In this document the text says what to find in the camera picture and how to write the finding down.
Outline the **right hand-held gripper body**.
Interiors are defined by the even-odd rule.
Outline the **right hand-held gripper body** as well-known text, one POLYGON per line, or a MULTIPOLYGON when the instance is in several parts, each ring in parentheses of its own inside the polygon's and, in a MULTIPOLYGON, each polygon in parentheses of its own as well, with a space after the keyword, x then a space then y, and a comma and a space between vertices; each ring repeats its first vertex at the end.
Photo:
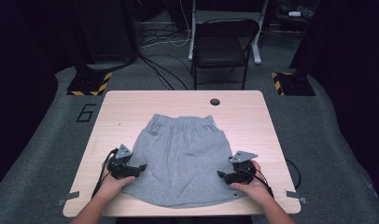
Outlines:
POLYGON ((233 177, 237 178, 238 183, 248 184, 252 181, 256 174, 256 168, 251 160, 257 157, 257 154, 245 151, 237 151, 232 157, 229 157, 232 169, 235 172, 233 177))

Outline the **grey shorts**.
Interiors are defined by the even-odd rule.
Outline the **grey shorts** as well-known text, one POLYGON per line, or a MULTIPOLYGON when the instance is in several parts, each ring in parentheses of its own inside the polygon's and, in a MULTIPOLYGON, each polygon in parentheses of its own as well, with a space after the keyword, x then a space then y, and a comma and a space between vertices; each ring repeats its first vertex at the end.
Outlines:
POLYGON ((123 192, 147 203, 174 208, 209 206, 244 197, 218 176, 230 173, 232 150, 211 116, 156 114, 133 146, 131 166, 146 169, 123 192))

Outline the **white desk frame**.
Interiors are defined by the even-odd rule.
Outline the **white desk frame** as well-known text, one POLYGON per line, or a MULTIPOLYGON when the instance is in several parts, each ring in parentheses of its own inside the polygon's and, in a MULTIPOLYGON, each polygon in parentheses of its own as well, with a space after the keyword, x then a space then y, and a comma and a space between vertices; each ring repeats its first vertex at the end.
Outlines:
MULTIPOLYGON (((242 19, 248 18, 256 21, 261 28, 265 19, 266 9, 269 4, 269 0, 260 0, 261 1, 261 9, 252 9, 251 11, 236 11, 230 9, 228 11, 223 10, 204 10, 198 9, 197 3, 200 0, 192 0, 192 10, 191 10, 191 41, 189 45, 189 56, 188 59, 191 62, 193 56, 193 48, 194 48, 194 38, 196 33, 196 27, 198 24, 201 24, 205 21, 217 20, 217 19, 242 19)), ((255 36, 255 39, 252 42, 252 53, 253 60, 255 65, 261 65, 261 57, 260 57, 260 47, 258 45, 261 29, 259 28, 259 32, 255 36)))

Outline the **striped black stand base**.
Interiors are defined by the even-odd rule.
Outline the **striped black stand base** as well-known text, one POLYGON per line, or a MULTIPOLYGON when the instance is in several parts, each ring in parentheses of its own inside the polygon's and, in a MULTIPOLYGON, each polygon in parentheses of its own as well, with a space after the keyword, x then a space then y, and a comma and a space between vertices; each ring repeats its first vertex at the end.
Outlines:
POLYGON ((315 96, 307 77, 298 77, 291 73, 272 73, 274 86, 281 96, 315 96))
POLYGON ((86 77, 76 75, 67 87, 66 94, 75 96, 102 95, 111 76, 111 73, 100 72, 92 73, 86 77))

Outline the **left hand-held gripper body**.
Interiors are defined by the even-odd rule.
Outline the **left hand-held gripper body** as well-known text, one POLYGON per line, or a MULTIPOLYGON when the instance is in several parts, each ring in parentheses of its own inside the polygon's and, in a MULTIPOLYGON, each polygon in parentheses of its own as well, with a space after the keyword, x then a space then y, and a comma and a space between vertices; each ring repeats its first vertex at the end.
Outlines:
POLYGON ((133 153, 123 144, 111 151, 112 156, 108 159, 107 170, 116 179, 128 177, 134 173, 132 166, 128 165, 133 153))

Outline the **black folding chair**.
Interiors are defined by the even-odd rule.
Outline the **black folding chair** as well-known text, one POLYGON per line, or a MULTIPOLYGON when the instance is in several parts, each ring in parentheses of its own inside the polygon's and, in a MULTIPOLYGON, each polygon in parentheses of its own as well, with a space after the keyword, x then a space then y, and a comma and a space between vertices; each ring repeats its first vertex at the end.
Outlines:
POLYGON ((246 86, 252 42, 260 31, 252 19, 219 19, 197 25, 193 37, 191 73, 198 89, 198 69, 243 67, 242 87, 246 86))

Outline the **grey metal bracket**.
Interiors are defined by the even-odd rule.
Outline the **grey metal bracket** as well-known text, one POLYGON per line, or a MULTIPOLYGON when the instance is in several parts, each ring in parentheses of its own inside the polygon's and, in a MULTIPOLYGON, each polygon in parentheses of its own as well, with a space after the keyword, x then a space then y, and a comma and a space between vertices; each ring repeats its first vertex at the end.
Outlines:
POLYGON ((285 195, 289 198, 296 199, 300 203, 307 204, 308 201, 305 197, 302 197, 298 192, 285 189, 285 195))
POLYGON ((64 206, 67 201, 78 198, 78 197, 79 197, 79 191, 70 192, 66 194, 62 199, 58 199, 56 205, 64 206))

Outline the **black cabinet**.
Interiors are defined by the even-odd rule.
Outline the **black cabinet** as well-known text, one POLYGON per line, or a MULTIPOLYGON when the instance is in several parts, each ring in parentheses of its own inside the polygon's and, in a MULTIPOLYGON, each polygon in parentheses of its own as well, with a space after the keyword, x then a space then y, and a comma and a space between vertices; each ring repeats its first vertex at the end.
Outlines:
POLYGON ((138 55, 132 0, 73 0, 95 63, 132 63, 138 55))

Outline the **dark curtain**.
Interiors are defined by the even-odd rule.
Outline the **dark curtain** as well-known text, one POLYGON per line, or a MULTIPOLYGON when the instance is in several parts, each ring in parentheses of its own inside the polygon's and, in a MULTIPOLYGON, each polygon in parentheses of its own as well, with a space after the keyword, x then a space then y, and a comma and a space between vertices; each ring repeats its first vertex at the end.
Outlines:
POLYGON ((0 183, 26 148, 70 65, 51 0, 0 0, 0 183))
POLYGON ((291 66, 328 94, 379 199, 379 0, 320 0, 291 66))

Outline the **person's right hand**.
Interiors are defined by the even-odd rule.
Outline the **person's right hand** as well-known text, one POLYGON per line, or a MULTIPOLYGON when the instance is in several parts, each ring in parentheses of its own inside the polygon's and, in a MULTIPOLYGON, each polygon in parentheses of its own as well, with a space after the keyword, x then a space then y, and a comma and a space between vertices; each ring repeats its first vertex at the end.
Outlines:
POLYGON ((274 202, 274 198, 270 195, 268 188, 262 183, 262 176, 260 175, 260 166, 252 161, 255 166, 256 176, 249 184, 232 183, 233 189, 243 191, 252 201, 254 201, 260 207, 268 206, 274 202))

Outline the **person's left hand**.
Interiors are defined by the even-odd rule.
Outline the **person's left hand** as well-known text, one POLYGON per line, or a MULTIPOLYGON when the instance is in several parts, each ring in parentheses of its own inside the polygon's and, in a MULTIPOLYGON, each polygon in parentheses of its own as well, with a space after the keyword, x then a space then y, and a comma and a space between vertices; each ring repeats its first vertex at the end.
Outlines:
POLYGON ((109 202, 121 191, 123 187, 133 183, 134 181, 134 176, 116 179, 108 172, 107 169, 105 169, 102 174, 102 182, 96 193, 96 197, 109 202))

